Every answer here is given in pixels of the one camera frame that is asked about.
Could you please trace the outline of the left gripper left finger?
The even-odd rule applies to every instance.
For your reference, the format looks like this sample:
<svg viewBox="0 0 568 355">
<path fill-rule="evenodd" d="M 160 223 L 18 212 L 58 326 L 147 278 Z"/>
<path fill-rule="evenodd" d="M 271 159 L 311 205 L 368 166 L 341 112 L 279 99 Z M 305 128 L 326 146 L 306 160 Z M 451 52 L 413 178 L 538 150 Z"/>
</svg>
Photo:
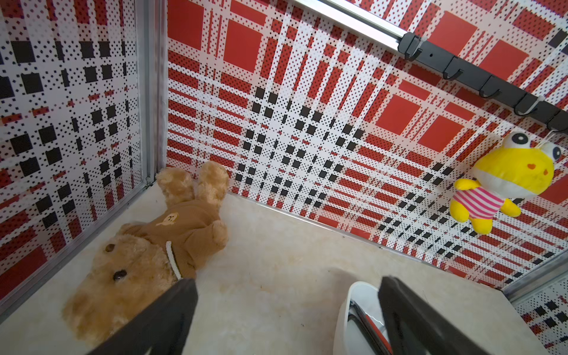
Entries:
<svg viewBox="0 0 568 355">
<path fill-rule="evenodd" d="M 176 282 L 107 341 L 96 354 L 181 354 L 198 304 L 191 279 Z"/>
</svg>

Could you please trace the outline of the red hex key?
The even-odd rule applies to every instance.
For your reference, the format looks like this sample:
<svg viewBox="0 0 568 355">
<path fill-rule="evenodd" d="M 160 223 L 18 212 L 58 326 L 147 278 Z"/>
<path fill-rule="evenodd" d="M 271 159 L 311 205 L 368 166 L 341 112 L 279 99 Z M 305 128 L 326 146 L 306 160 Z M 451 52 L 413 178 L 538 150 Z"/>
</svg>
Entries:
<svg viewBox="0 0 568 355">
<path fill-rule="evenodd" d="M 381 341 L 381 343 L 384 345 L 385 349 L 387 350 L 387 352 L 389 354 L 392 353 L 392 348 L 391 345 L 388 341 L 388 338 L 386 337 L 386 335 L 383 334 L 383 331 L 385 330 L 385 327 L 383 326 L 383 324 L 379 323 L 377 324 L 375 322 L 375 319 L 372 318 L 369 314 L 365 315 L 367 321 L 370 323 L 371 328 L 373 329 L 374 334 L 377 335 L 377 337 L 379 338 L 379 340 Z"/>
</svg>

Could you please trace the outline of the black medium hex key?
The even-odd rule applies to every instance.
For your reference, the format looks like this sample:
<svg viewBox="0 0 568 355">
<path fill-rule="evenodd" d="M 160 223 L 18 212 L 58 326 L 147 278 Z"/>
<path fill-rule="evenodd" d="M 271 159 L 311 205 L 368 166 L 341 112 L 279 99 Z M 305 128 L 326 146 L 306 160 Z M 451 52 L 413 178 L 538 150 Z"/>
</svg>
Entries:
<svg viewBox="0 0 568 355">
<path fill-rule="evenodd" d="M 377 335 L 374 334 L 365 315 L 367 314 L 362 310 L 362 308 L 354 300 L 351 300 L 349 303 L 347 324 L 352 327 L 356 327 L 372 354 L 389 354 Z"/>
</svg>

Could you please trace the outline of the white plastic storage box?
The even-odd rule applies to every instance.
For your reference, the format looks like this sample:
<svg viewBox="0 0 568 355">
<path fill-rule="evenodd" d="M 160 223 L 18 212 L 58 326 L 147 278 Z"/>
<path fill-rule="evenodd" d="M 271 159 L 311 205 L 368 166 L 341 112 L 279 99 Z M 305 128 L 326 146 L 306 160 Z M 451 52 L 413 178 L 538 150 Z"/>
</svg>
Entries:
<svg viewBox="0 0 568 355">
<path fill-rule="evenodd" d="M 338 315 L 333 353 L 393 353 L 377 287 L 362 281 L 350 286 Z"/>
</svg>

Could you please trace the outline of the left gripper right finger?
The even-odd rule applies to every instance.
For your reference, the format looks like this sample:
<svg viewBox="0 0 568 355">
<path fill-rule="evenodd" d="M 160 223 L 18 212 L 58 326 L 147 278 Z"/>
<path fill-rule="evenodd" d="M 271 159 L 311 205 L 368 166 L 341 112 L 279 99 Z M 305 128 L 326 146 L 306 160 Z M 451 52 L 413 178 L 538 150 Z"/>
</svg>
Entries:
<svg viewBox="0 0 568 355">
<path fill-rule="evenodd" d="M 378 299 L 393 354 L 485 354 L 397 277 L 382 279 Z"/>
</svg>

